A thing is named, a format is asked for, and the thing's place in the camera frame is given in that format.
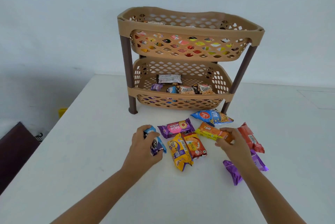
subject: maroon object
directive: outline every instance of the maroon object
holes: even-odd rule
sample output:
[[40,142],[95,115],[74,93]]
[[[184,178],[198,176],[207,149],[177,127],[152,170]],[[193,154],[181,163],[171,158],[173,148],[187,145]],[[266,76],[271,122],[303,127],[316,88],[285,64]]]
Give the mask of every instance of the maroon object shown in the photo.
[[0,195],[39,145],[21,122],[0,139]]
[[[133,88],[135,87],[135,82],[134,82],[133,59],[131,56],[130,39],[128,37],[120,36],[120,40],[122,47],[123,63],[125,65],[127,87]],[[128,95],[128,97],[129,97],[128,111],[133,115],[137,114],[138,112],[136,110],[136,98],[130,95]]]
[[[245,71],[247,70],[248,65],[249,65],[256,49],[257,49],[257,46],[249,46],[249,48],[248,48],[248,50],[247,50],[247,52],[244,56],[244,59],[243,59],[241,65],[240,65],[240,68],[239,68],[239,70],[236,74],[234,82],[232,83],[232,87],[229,90],[229,93],[235,93],[236,92],[237,87],[241,83],[243,75],[244,75]],[[228,109],[229,105],[230,105],[230,102],[225,102],[224,106],[222,107],[221,112],[224,113],[225,115],[227,115],[227,109]]]

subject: brown plastic basket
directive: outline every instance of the brown plastic basket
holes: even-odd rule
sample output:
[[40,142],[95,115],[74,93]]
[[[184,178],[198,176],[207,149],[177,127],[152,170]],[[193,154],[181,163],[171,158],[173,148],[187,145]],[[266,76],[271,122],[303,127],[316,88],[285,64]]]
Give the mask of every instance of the brown plastic basket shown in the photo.
[[[170,84],[165,84],[160,92],[151,91],[157,74],[181,74],[183,85],[210,84],[215,94],[166,93]],[[128,95],[136,97],[142,104],[171,109],[211,109],[222,100],[229,102],[232,81],[218,64],[204,61],[176,61],[146,57],[134,63],[135,87],[128,87]]]
[[236,15],[158,7],[130,8],[118,16],[118,25],[120,35],[130,37],[134,52],[187,61],[234,61],[249,43],[258,46],[264,34],[261,26]]

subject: lower basket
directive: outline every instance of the lower basket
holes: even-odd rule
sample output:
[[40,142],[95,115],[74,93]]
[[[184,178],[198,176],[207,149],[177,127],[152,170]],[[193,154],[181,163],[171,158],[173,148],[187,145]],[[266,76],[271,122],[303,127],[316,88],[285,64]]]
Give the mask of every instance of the lower basket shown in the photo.
[[[157,74],[181,74],[183,85],[210,84],[215,94],[167,93],[170,84],[165,84],[160,92],[151,91]],[[230,102],[232,81],[225,70],[213,62],[186,61],[145,57],[134,63],[135,87],[128,87],[128,95],[136,97],[142,104],[172,109],[211,109],[222,100]]]

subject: forearm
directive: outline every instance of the forearm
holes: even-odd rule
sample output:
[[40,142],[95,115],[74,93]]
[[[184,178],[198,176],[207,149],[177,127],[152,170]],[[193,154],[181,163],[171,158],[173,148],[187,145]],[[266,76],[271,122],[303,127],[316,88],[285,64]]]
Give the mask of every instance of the forearm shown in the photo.
[[241,175],[268,224],[306,224],[256,166]]
[[52,224],[100,223],[115,203],[139,179],[123,172],[116,172],[86,197],[59,216]]

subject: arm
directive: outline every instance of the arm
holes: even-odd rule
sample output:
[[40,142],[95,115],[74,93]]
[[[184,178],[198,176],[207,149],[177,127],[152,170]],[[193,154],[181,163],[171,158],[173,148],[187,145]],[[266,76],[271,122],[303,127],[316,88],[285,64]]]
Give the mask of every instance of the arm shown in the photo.
[[233,145],[218,139],[216,146],[221,147],[237,167],[248,185],[259,209],[268,224],[306,224],[295,212],[280,192],[255,166],[248,145],[237,129],[221,128],[230,132],[235,139]]
[[134,133],[132,145],[122,168],[59,216],[52,224],[100,223],[124,193],[162,159],[163,151],[159,151],[155,156],[152,156],[150,152],[153,139],[158,137],[159,133],[151,132],[145,139],[143,137],[143,131],[150,126],[143,125]]

